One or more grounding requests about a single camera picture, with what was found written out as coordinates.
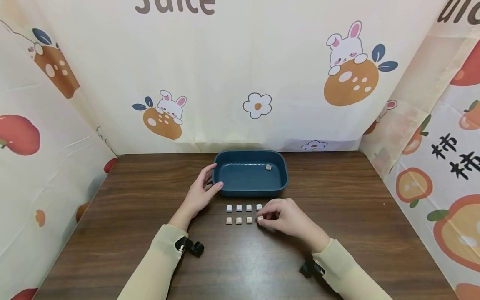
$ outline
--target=hand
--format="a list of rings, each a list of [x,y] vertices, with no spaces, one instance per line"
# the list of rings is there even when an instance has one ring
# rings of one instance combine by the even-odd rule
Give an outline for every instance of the hand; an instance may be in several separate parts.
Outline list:
[[[197,216],[198,212],[210,203],[212,197],[222,189],[223,182],[212,184],[212,172],[216,167],[211,164],[200,171],[197,179],[192,183],[180,208],[173,215],[169,224],[187,231],[190,221]]]
[[[260,226],[273,228],[300,238],[310,245],[313,252],[323,251],[330,242],[325,231],[315,224],[292,199],[272,199],[257,213],[264,216]]]

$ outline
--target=wrist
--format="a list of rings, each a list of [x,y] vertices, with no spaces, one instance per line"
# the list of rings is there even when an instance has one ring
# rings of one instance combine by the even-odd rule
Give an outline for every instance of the wrist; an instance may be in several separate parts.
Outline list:
[[[330,242],[330,237],[328,234],[315,223],[306,232],[302,239],[310,246],[313,253],[322,252]]]
[[[168,223],[186,232],[192,218],[193,215],[188,209],[180,207]]]

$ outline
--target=left hand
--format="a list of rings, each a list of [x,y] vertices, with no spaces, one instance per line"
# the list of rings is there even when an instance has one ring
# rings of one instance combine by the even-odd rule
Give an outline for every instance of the left hand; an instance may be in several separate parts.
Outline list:
[[[212,197],[223,187],[221,181],[215,185],[212,183],[212,172],[215,167],[216,163],[206,166],[200,171],[180,206],[180,209],[186,210],[192,218],[197,216],[197,213],[204,209],[210,203]]]
[[[216,163],[211,164],[200,171],[197,179],[192,183],[182,205],[173,215],[169,224],[187,231],[190,221],[197,216],[198,212],[210,203],[212,197],[222,189],[223,182],[212,184],[212,172]]]

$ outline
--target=blue plastic tray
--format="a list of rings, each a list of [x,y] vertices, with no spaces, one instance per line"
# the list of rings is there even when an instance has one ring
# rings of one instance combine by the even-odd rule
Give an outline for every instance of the blue plastic tray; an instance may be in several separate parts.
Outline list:
[[[288,184],[287,164],[276,151],[223,151],[215,162],[212,180],[223,181],[220,193],[226,197],[275,197]]]

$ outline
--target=white rabbit illustration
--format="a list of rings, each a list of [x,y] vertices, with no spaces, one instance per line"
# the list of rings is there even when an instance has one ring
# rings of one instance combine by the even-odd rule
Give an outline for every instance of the white rabbit illustration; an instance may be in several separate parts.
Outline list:
[[[169,114],[175,123],[182,125],[181,115],[183,113],[183,106],[187,103],[187,97],[182,96],[177,101],[172,100],[172,95],[167,91],[160,91],[162,99],[156,106],[156,110],[163,114]]]
[[[384,109],[382,109],[380,115],[377,117],[376,122],[380,123],[380,119],[387,113],[387,111],[396,108],[396,106],[397,103],[395,100],[389,100],[387,104],[385,104]]]
[[[350,27],[348,36],[342,38],[339,34],[331,35],[327,40],[327,46],[332,50],[330,54],[330,71],[328,75],[333,76],[340,71],[340,66],[349,60],[355,63],[363,63],[367,60],[368,55],[363,53],[361,40],[359,38],[361,32],[361,22],[356,21]]]
[[[37,43],[34,43],[30,39],[26,38],[25,36],[14,32],[10,26],[8,26],[4,21],[0,20],[0,29],[6,30],[9,34],[13,35],[13,38],[15,39],[15,43],[18,44],[23,51],[28,53],[30,58],[35,57],[35,54],[37,52],[40,52],[39,54],[43,54],[42,47],[40,45],[37,45]]]

